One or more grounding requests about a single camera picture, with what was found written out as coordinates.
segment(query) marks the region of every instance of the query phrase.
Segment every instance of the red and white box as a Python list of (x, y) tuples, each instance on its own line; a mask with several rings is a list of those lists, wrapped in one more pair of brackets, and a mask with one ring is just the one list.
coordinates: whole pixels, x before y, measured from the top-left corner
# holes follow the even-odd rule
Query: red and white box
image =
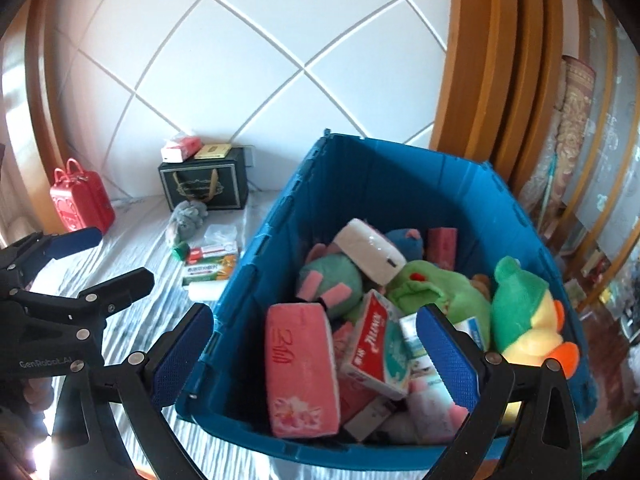
[(264, 350), (274, 436), (311, 438), (338, 433), (334, 347), (322, 305), (273, 305), (267, 312)]
[(444, 270), (455, 270), (458, 230), (438, 227), (427, 232), (427, 261)]
[(391, 400), (407, 396), (410, 354), (399, 325), (396, 306), (376, 290), (363, 299), (363, 315), (356, 325), (340, 373)]
[(200, 137), (179, 137), (178, 139), (168, 140), (164, 147), (160, 149), (163, 162), (172, 164), (184, 162), (190, 156), (200, 151), (202, 141)]
[[(334, 333), (334, 355), (338, 368), (348, 348), (353, 330), (353, 325), (347, 322)], [(349, 422), (378, 396), (375, 391), (340, 373), (338, 373), (338, 391), (340, 392), (340, 424)]]

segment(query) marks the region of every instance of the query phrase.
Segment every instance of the bed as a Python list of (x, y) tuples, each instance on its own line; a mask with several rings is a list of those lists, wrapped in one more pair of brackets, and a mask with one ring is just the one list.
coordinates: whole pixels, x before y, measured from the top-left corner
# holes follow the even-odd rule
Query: bed
[[(260, 227), (276, 199), (277, 192), (252, 192), (244, 211), (210, 212), (194, 241), (202, 238), (208, 224), (234, 224), (241, 248)], [(147, 350), (166, 330), (172, 329), (191, 306), (187, 292), (179, 285), (181, 263), (173, 259), (164, 242), (169, 209), (164, 197), (116, 202), (116, 221), (100, 246), (50, 262), (38, 275), (31, 290), (43, 294), (75, 297), (97, 283), (139, 267), (156, 276), (149, 296), (109, 318), (104, 331), (106, 364), (119, 364), (135, 350)], [(215, 305), (215, 298), (209, 306)], [(54, 380), (56, 397), (62, 379)], [(112, 405), (125, 446), (136, 466), (148, 468), (121, 405)], [(56, 403), (46, 411), (45, 423), (52, 431)], [(394, 480), (422, 478), (425, 472), (353, 472), (300, 465), (275, 459), (210, 436), (202, 428), (178, 420), (173, 407), (163, 415), (185, 450), (210, 479), (228, 480)], [(50, 439), (36, 450), (38, 470), (45, 473), (50, 457)]]

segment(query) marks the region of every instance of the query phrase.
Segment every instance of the pink tissue box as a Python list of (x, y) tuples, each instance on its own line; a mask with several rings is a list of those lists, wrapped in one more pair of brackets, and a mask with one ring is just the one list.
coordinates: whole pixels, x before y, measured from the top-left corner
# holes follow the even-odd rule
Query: pink tissue box
[(429, 229), (427, 232), (427, 261), (444, 270), (456, 268), (458, 230), (451, 227)]
[(168, 140), (163, 148), (160, 149), (163, 162), (178, 163), (184, 162), (190, 156), (198, 153), (202, 147), (200, 137), (181, 137), (177, 140)]
[(276, 304), (267, 312), (267, 400), (279, 438), (333, 435), (340, 402), (331, 327), (318, 303)]
[[(352, 334), (353, 325), (350, 322), (345, 323), (334, 333), (334, 354), (338, 367)], [(338, 374), (338, 390), (340, 391), (340, 424), (349, 422), (378, 396), (376, 392), (362, 386), (358, 381), (340, 374)]]

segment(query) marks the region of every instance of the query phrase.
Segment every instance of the blue plush toy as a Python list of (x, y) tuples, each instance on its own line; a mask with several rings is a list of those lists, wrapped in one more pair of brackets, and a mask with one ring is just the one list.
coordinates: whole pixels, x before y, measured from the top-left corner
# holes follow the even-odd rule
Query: blue plush toy
[(207, 216), (207, 206), (197, 200), (180, 202), (169, 218), (164, 232), (166, 243), (173, 248), (193, 237)]
[(424, 244), (418, 229), (395, 229), (386, 233), (385, 236), (408, 262), (422, 259)]

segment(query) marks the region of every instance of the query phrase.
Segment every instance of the white toilet paper roll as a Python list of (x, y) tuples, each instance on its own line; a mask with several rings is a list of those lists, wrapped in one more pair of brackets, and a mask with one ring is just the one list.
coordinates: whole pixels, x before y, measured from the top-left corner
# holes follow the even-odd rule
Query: white toilet paper roll
[(222, 296), (228, 280), (220, 282), (193, 282), (189, 284), (191, 301), (217, 301)]

